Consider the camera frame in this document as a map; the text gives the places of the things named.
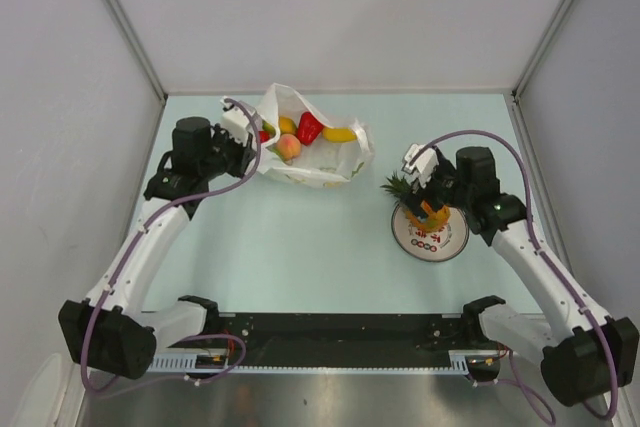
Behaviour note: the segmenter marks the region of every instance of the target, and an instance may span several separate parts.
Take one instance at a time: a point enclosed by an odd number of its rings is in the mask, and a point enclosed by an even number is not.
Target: white wall
[[[559,0],[121,0],[170,93],[509,89]]]
[[[637,326],[639,33],[638,0],[579,0],[522,99],[574,270]],[[640,402],[638,380],[630,392]]]
[[[161,112],[101,0],[0,0],[0,425],[122,240]]]

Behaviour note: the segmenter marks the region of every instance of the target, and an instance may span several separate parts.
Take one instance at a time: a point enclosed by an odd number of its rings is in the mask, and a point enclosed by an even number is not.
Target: peach
[[[293,134],[282,134],[276,142],[276,150],[285,161],[299,156],[301,148],[300,141]]]

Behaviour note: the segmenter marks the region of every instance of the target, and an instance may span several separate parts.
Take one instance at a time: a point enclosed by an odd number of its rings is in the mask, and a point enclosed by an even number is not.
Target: red bell pepper
[[[298,137],[298,140],[302,144],[311,145],[311,143],[316,140],[316,137],[320,135],[322,129],[324,129],[324,125],[322,125],[311,112],[305,112],[302,114],[302,117],[300,117],[296,137]]]

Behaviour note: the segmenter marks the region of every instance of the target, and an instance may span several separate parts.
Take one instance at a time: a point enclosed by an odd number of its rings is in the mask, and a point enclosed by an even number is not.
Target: orange object
[[[404,213],[413,226],[422,230],[425,234],[437,232],[441,227],[447,224],[449,217],[451,217],[451,211],[446,205],[437,212],[434,211],[426,202],[422,202],[420,207],[422,207],[422,210],[427,214],[427,220],[424,222],[421,222],[420,219],[413,215],[408,209],[405,209]]]
[[[296,135],[298,127],[296,123],[289,117],[280,116],[278,118],[278,127],[280,128],[280,134],[293,134]]]
[[[293,134],[283,134],[276,142],[276,150],[284,160],[291,160],[300,155],[300,141]]]

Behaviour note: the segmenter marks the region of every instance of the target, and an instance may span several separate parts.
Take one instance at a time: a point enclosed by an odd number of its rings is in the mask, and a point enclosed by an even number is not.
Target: gray floor
[[[524,369],[528,382],[535,374]],[[536,385],[547,401],[551,396]],[[553,403],[558,426],[605,425]],[[473,389],[461,377],[238,374],[194,388],[167,381],[88,398],[78,427],[542,426],[517,389]]]

